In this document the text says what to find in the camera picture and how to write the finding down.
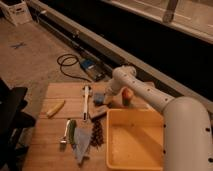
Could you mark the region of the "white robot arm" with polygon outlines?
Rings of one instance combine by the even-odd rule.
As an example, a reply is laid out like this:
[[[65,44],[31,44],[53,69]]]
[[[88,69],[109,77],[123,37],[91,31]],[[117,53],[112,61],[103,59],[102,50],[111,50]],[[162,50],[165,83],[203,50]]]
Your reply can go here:
[[[173,97],[136,78],[132,66],[117,67],[105,89],[108,101],[128,87],[164,117],[164,171],[213,171],[210,117],[198,100]]]

